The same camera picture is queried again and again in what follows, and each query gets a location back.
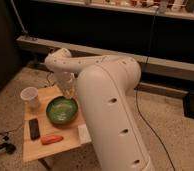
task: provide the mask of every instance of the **wall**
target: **wall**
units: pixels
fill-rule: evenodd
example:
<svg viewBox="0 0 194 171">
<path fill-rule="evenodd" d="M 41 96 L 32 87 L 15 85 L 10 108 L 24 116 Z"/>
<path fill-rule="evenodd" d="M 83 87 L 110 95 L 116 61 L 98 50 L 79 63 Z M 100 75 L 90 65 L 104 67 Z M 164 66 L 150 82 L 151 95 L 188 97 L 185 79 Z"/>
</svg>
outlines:
<svg viewBox="0 0 194 171">
<path fill-rule="evenodd" d="M 20 68 L 21 59 L 15 44 L 16 27 L 4 1 L 0 1 L 0 89 Z"/>
</svg>

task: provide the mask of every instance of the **terrazzo floor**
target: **terrazzo floor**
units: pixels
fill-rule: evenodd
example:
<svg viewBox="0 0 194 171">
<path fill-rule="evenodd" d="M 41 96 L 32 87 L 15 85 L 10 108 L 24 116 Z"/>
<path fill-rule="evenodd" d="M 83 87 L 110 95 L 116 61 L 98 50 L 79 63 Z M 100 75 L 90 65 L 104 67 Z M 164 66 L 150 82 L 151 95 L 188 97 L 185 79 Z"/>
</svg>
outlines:
<svg viewBox="0 0 194 171">
<path fill-rule="evenodd" d="M 47 76 L 53 83 L 54 77 L 48 75 L 48 72 L 25 67 L 0 92 L 0 132 L 15 129 L 22 124 L 24 104 L 19 96 L 21 90 L 28 86 L 48 86 Z M 173 170 L 160 142 L 138 115 L 134 95 L 127 100 L 156 171 Z M 194 171 L 194 120 L 183 116 L 182 101 L 147 92 L 139 92 L 138 101 L 141 112 L 166 145 L 176 170 Z M 38 161 L 22 161 L 22 126 L 10 133 L 10 142 L 16 145 L 17 151 L 12 155 L 0 151 L 0 171 L 45 171 Z M 91 144 L 49 156 L 46 160 L 52 166 L 52 171 L 100 171 Z"/>
</svg>

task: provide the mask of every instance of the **shelf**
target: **shelf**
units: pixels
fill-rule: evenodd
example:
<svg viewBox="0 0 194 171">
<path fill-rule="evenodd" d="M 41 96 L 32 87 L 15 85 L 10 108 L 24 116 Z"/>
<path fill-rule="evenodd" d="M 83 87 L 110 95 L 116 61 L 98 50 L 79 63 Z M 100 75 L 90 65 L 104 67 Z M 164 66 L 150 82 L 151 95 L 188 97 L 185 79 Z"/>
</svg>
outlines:
<svg viewBox="0 0 194 171">
<path fill-rule="evenodd" d="M 82 6 L 87 8 L 106 9 L 106 10 L 114 10 L 114 11 L 122 11 L 122 12 L 131 12 L 131 13 L 137 13 L 137 14 L 157 15 L 161 17 L 194 20 L 194 13 L 188 13 L 186 12 L 185 9 L 181 9 L 179 12 L 167 11 L 165 13 L 157 13 L 157 10 L 155 8 L 111 5 L 104 2 L 103 0 L 92 0 L 92 3 L 88 5 L 84 3 L 84 0 L 33 0 L 33 1 L 75 5 L 75 6 Z"/>
</svg>

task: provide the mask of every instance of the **dark wall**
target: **dark wall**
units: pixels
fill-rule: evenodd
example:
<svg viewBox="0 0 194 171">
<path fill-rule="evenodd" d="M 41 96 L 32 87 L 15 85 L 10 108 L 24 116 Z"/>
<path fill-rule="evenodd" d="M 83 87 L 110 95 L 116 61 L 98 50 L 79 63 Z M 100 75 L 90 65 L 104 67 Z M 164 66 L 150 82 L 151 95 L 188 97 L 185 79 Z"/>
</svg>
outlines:
<svg viewBox="0 0 194 171">
<path fill-rule="evenodd" d="M 21 65 L 15 34 L 16 27 L 12 23 L 4 1 L 0 1 L 0 88 Z"/>
<path fill-rule="evenodd" d="M 30 35 L 148 55 L 153 16 L 18 0 Z M 151 56 L 194 63 L 194 21 L 156 17 Z"/>
</svg>

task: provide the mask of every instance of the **black box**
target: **black box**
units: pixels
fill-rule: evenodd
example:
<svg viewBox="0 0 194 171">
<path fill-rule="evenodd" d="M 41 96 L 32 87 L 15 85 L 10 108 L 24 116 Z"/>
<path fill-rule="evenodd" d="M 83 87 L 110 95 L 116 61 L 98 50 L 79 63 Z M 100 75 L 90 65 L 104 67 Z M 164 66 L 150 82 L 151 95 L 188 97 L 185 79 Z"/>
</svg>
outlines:
<svg viewBox="0 0 194 171">
<path fill-rule="evenodd" d="M 184 115 L 194 119 L 194 92 L 189 92 L 183 98 Z"/>
</svg>

